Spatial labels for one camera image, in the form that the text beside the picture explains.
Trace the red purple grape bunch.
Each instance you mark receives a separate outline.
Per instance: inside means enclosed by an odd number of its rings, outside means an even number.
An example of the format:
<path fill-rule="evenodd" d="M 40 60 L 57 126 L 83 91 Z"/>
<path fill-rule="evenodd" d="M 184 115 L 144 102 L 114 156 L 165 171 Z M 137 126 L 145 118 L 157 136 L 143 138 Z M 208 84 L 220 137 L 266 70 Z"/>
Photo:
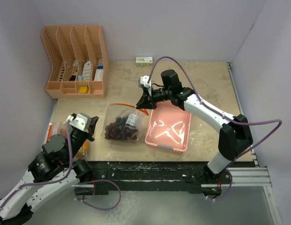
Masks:
<path fill-rule="evenodd" d="M 137 140 L 139 130 L 137 129 L 118 129 L 115 122 L 105 126 L 104 137 L 115 141 L 134 141 Z"/>

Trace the dark black grape bunch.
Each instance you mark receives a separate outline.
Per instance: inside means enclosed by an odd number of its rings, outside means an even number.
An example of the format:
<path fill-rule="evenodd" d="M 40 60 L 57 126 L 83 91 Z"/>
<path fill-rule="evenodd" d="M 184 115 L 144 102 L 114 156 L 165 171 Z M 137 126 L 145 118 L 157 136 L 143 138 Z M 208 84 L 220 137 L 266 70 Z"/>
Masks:
<path fill-rule="evenodd" d="M 118 129 L 137 129 L 136 126 L 130 125 L 127 123 L 128 116 L 117 117 L 115 120 L 116 127 Z"/>

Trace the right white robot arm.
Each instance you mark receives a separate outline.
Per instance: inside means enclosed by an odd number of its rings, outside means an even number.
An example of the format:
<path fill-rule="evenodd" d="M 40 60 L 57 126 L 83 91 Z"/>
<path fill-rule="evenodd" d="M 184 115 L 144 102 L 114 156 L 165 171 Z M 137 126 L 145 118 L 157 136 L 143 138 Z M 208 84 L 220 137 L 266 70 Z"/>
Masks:
<path fill-rule="evenodd" d="M 178 74 L 172 69 L 163 71 L 161 78 L 163 85 L 158 89 L 152 87 L 148 76 L 139 78 L 138 85 L 143 94 L 136 108 L 154 110 L 159 102 L 170 101 L 210 125 L 219 135 L 218 152 L 208 162 L 204 178 L 208 183 L 216 183 L 221 177 L 220 172 L 253 143 L 247 118 L 242 114 L 234 116 L 220 112 L 219 108 L 197 96 L 194 90 L 183 87 Z"/>

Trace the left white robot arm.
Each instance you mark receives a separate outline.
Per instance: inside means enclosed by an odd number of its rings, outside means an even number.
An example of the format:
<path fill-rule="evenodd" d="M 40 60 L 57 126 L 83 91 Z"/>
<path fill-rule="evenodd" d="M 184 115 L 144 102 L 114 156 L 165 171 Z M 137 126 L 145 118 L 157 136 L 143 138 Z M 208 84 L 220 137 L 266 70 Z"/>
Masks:
<path fill-rule="evenodd" d="M 0 225 L 23 225 L 42 203 L 78 182 L 92 180 L 87 161 L 73 158 L 86 141 L 95 140 L 98 120 L 97 116 L 73 113 L 66 120 L 66 134 L 57 132 L 48 137 L 22 179 L 0 199 Z"/>

